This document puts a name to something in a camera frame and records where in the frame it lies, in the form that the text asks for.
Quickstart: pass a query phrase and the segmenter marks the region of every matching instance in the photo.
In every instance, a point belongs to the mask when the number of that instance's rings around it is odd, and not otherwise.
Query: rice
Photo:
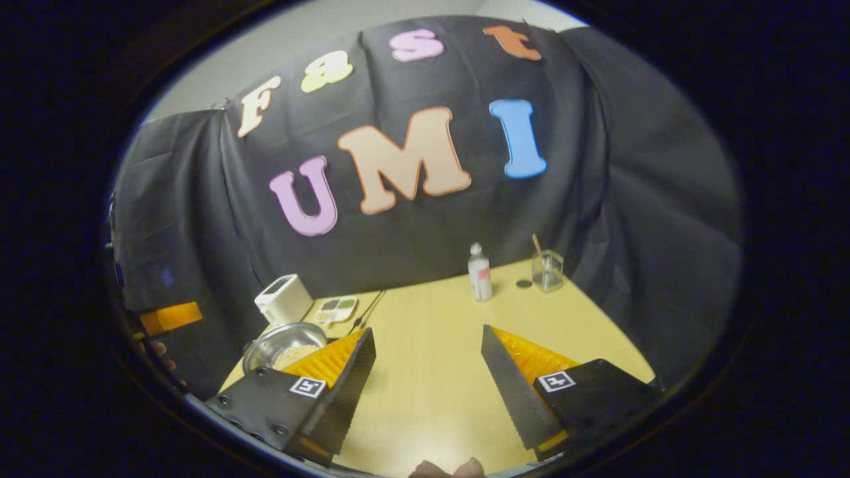
[[[320,347],[318,345],[298,345],[286,349],[282,354],[277,356],[277,359],[275,359],[274,369],[283,372],[284,368],[289,367],[293,363],[312,354],[319,348]]]

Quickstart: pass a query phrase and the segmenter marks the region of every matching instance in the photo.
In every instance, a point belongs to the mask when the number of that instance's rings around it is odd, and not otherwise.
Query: stainless steel bowl
[[[299,345],[321,348],[327,345],[327,337],[316,325],[304,322],[275,327],[248,346],[242,356],[242,371],[248,373],[257,367],[272,367],[280,354]]]

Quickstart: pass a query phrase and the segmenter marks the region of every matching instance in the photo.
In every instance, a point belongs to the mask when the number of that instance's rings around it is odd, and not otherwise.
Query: pink letter
[[[430,30],[406,31],[393,37],[389,46],[393,49],[393,58],[398,61],[421,60],[443,53],[443,43],[429,39],[436,37]]]
[[[283,208],[286,220],[294,230],[305,236],[326,234],[337,223],[337,204],[333,201],[331,188],[327,185],[325,166],[327,166],[325,157],[317,156],[305,161],[298,169],[310,180],[313,192],[319,200],[319,213],[315,216],[304,214],[301,205],[298,204],[295,190],[292,188],[292,183],[295,182],[295,176],[292,173],[286,171],[269,183],[269,188],[277,195],[280,207]]]

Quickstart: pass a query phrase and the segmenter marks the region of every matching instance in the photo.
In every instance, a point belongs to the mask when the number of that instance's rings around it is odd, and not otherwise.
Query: paint palette
[[[323,325],[345,322],[354,313],[354,307],[357,307],[357,298],[353,295],[328,299],[316,311],[315,321]]]

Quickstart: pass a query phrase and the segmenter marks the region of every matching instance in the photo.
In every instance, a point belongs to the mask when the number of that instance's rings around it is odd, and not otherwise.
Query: yellow tabletop
[[[408,476],[424,459],[448,473],[476,457],[486,473],[534,461],[513,427],[481,356],[483,325],[515,333],[584,363],[603,358],[648,383],[655,374],[626,335],[572,282],[543,293],[530,259],[490,272],[493,297],[473,299],[467,276],[390,289],[365,321],[377,358],[334,463]],[[320,326],[348,333],[378,292],[357,294],[352,318]],[[305,322],[323,304],[316,300]],[[222,390],[242,378],[237,363]]]

